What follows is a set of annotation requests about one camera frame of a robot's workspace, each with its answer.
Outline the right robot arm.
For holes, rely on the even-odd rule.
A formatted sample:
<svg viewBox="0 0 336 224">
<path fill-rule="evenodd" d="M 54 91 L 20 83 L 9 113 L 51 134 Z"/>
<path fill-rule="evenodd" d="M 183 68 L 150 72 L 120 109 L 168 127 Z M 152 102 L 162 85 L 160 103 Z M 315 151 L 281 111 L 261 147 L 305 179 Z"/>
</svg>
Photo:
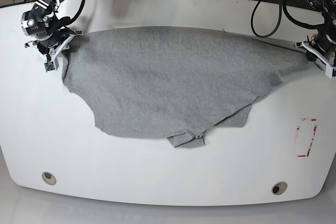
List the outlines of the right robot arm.
<svg viewBox="0 0 336 224">
<path fill-rule="evenodd" d="M 69 25 L 78 19 L 86 0 L 81 0 L 74 17 L 58 18 L 56 13 L 63 1 L 36 0 L 32 9 L 22 15 L 21 28 L 24 34 L 34 38 L 25 43 L 25 47 L 37 51 L 47 72 L 58 69 L 57 57 L 69 49 L 75 37 L 83 35 L 82 31 L 74 31 Z"/>
</svg>

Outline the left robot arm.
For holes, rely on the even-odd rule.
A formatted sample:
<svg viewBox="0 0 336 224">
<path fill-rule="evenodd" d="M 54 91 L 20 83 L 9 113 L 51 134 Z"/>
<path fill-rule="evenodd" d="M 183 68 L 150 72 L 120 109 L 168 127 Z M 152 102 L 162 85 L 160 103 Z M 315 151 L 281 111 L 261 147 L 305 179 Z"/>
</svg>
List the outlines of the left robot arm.
<svg viewBox="0 0 336 224">
<path fill-rule="evenodd" d="M 278 20 L 273 31 L 267 35 L 260 35 L 255 31 L 254 15 L 256 9 L 254 9 L 250 19 L 253 34 L 259 38 L 272 36 L 278 30 L 283 15 L 300 28 L 317 31 L 316 34 L 309 34 L 305 41 L 295 43 L 295 47 L 304 49 L 309 61 L 319 60 L 325 65 L 325 75 L 330 79 L 335 78 L 335 0 L 307 0 L 308 5 L 319 12 L 324 19 L 322 23 L 314 25 L 292 17 L 287 9 L 287 2 L 288 0 L 278 0 Z"/>
</svg>

